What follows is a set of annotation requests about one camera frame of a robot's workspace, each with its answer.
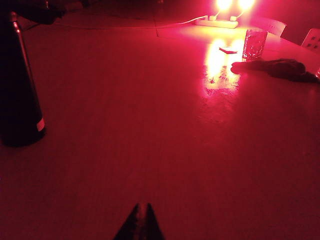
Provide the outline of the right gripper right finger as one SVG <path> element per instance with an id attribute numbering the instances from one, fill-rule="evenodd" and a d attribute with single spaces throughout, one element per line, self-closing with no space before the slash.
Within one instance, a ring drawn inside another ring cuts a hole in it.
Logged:
<path id="1" fill-rule="evenodd" d="M 146 240 L 165 240 L 155 212 L 150 203 L 147 204 L 145 217 L 145 239 Z"/>

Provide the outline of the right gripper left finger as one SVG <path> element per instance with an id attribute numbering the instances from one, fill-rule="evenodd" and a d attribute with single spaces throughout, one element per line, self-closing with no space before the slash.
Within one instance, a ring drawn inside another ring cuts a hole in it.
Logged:
<path id="1" fill-rule="evenodd" d="M 142 240 L 142 232 L 144 228 L 144 213 L 143 207 L 140 203 L 137 203 L 118 232 L 116 233 L 114 240 Z"/>

